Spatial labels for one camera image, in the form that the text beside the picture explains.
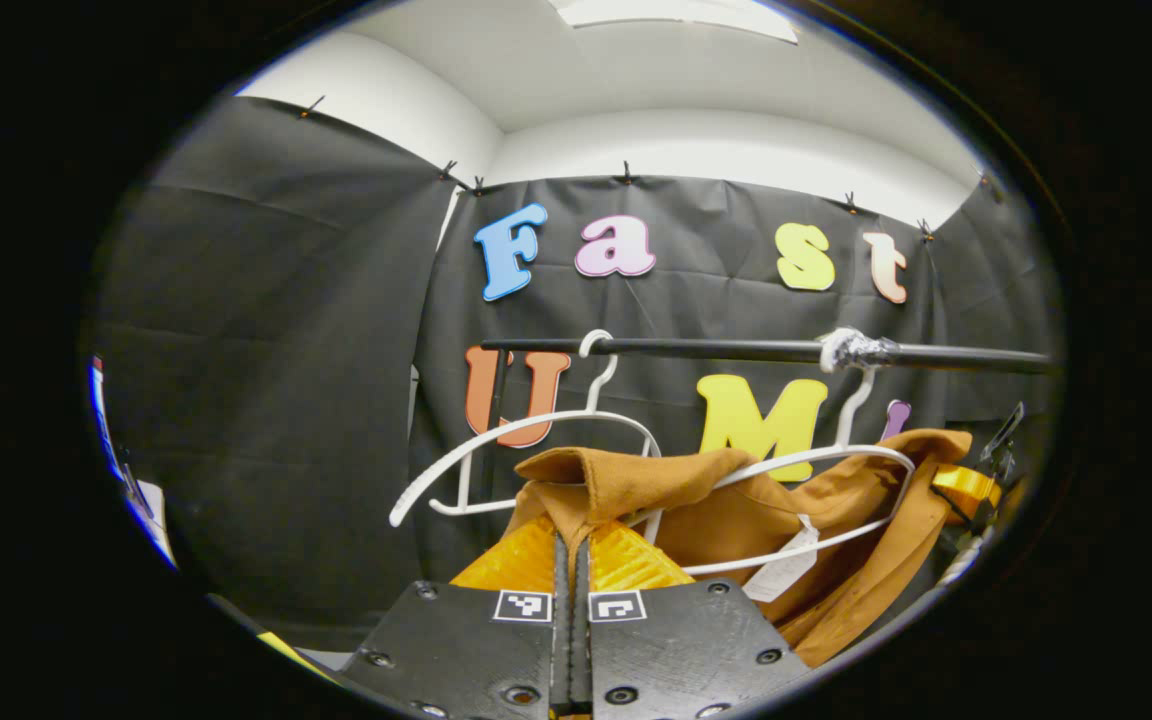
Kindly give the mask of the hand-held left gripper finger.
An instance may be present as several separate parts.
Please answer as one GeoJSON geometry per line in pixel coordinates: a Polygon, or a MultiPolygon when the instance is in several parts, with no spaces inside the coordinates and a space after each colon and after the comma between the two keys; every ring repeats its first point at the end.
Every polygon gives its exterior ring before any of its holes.
{"type": "Polygon", "coordinates": [[[456,579],[414,582],[340,674],[419,719],[550,719],[567,694],[564,550],[539,516],[456,579]]]}
{"type": "Polygon", "coordinates": [[[620,521],[589,536],[581,561],[577,657],[594,719],[712,719],[810,670],[737,583],[691,578],[620,521]]]}

